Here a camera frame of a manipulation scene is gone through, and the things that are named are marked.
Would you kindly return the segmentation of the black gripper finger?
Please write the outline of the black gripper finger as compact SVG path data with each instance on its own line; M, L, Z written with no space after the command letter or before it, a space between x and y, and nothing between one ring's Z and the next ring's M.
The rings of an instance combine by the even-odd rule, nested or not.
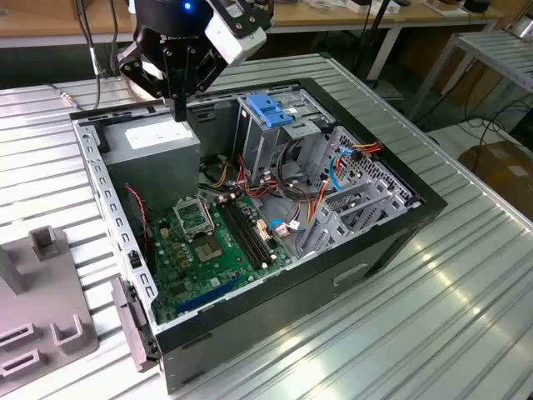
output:
M161 99L170 109L176 122L180 122L181 93L169 59L172 50L156 43L142 48L132 43L117 55L119 71L153 98Z
M222 55L212 46L187 49L180 97L180 121L187 119L187 99L205 92L227 67Z

